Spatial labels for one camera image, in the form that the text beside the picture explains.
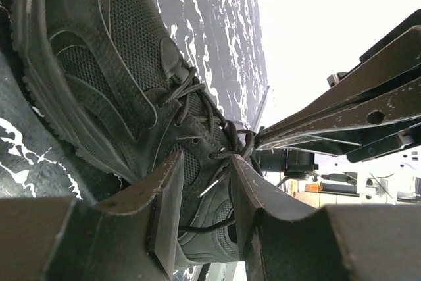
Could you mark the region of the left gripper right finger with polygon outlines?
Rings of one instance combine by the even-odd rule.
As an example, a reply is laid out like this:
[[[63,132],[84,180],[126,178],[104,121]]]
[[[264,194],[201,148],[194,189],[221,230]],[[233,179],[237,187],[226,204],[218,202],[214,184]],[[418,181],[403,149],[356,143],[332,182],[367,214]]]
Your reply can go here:
[[[249,280],[419,280],[419,205],[315,209],[231,158],[239,256]]]

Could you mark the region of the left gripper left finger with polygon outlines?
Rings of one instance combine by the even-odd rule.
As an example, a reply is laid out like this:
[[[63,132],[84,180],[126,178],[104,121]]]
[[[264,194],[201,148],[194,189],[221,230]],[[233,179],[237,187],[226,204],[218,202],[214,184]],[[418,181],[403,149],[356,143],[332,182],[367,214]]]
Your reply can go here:
[[[184,156],[94,206],[1,200],[2,280],[171,280]]]

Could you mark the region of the black sneaker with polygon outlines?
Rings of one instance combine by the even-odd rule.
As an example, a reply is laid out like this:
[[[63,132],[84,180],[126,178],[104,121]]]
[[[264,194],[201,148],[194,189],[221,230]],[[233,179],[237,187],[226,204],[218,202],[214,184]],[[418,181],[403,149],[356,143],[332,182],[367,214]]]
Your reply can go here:
[[[14,49],[55,133],[134,183],[184,153],[176,263],[239,260],[230,158],[253,167],[255,133],[216,108],[153,0],[13,0]]]

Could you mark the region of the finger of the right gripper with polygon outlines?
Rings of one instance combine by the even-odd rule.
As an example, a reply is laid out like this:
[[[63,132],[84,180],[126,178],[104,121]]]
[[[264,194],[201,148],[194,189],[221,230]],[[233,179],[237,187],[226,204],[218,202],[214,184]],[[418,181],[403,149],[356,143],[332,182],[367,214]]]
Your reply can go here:
[[[391,114],[380,104],[420,77],[420,11],[414,11],[360,57],[360,63],[304,109],[261,131],[258,143],[291,143],[307,135],[412,120],[420,115]]]
[[[420,87],[402,86],[292,128],[275,124],[256,137],[258,149],[288,148],[351,163],[420,146]]]

